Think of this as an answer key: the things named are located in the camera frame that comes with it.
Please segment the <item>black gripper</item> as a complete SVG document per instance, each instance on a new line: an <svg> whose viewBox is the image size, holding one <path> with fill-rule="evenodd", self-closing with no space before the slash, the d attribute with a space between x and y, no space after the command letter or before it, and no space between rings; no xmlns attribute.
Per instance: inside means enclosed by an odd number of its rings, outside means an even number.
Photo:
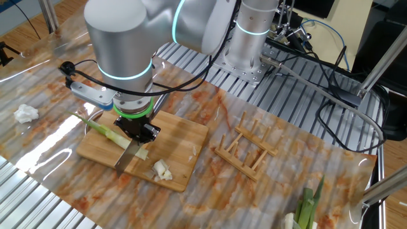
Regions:
<svg viewBox="0 0 407 229"><path fill-rule="evenodd" d="M141 144L154 141L161 131L160 127L150 125L146 116L140 118L124 118L119 116L114 124L119 127L129 138L138 139Z"/></svg>

